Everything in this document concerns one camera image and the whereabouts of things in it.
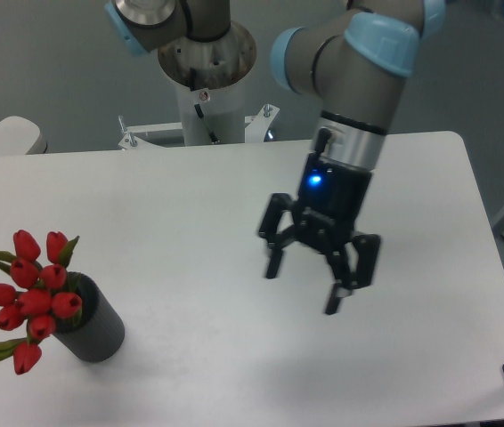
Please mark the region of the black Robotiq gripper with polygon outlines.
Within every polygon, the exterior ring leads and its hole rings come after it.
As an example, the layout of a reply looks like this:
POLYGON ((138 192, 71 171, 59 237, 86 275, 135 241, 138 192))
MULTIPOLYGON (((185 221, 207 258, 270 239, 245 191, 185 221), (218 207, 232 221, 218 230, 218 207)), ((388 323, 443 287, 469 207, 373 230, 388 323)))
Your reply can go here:
POLYGON ((257 235, 264 239, 268 264, 264 276, 278 276, 284 248, 294 241, 324 254, 334 278, 324 313, 337 314, 342 300, 373 281, 381 236, 355 232, 372 172, 341 165, 316 153, 308 155, 297 200, 286 193, 270 196, 257 235), (286 212, 293 225, 278 231, 286 212))

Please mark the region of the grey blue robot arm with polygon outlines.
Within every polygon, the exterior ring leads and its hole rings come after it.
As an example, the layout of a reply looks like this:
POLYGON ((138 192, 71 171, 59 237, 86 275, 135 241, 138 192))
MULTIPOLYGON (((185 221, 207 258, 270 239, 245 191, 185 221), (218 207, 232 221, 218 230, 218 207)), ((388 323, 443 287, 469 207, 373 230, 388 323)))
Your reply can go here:
MULTIPOLYGON (((443 25, 443 1, 350 1, 336 18, 274 41, 274 80, 322 102, 297 194, 271 195, 258 229, 277 277, 285 248, 322 254, 334 278, 325 308, 372 282, 381 238, 355 222, 423 39, 443 25)), ((156 53, 175 85, 188 146, 238 143, 248 124, 238 87, 256 42, 226 1, 110 1, 107 16, 135 56, 156 53)))

